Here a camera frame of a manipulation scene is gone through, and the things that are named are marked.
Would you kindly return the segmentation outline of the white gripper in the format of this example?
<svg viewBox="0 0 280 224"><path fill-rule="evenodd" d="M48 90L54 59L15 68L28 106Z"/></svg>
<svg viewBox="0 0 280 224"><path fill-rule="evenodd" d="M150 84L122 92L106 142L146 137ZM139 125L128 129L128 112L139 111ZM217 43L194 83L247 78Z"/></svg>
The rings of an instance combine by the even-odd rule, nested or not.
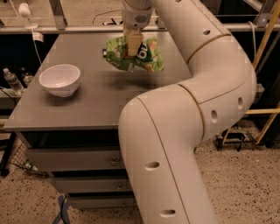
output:
<svg viewBox="0 0 280 224"><path fill-rule="evenodd" d="M144 35L142 30L149 24L152 14L151 0L122 0L122 24L124 58L136 56Z"/></svg>

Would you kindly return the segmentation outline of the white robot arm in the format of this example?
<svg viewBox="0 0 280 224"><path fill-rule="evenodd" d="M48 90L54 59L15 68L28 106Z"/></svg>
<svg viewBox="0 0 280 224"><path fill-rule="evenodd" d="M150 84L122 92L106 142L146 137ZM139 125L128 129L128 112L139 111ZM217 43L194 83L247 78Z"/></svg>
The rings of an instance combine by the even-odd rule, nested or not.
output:
<svg viewBox="0 0 280 224"><path fill-rule="evenodd" d="M122 159L144 224L218 224L195 147L237 123L256 95L255 70L235 37L200 0L122 0L126 28L155 9L191 77L126 104Z"/></svg>

